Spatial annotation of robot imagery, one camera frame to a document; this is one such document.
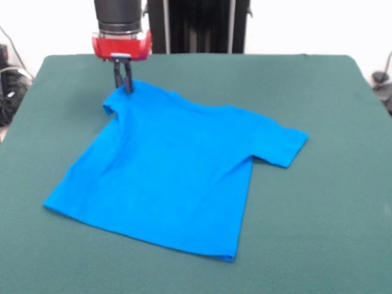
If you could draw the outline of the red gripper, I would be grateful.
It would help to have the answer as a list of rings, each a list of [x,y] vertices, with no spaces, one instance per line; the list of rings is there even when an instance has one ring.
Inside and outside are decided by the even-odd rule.
[[[92,35],[92,47],[94,54],[103,60],[114,60],[114,76],[116,88],[123,85],[121,75],[121,62],[116,58],[129,58],[123,61],[125,77],[124,84],[126,92],[133,92],[132,70],[130,59],[133,61],[144,61],[152,52],[153,38],[148,29],[136,35],[125,34],[98,34]]]

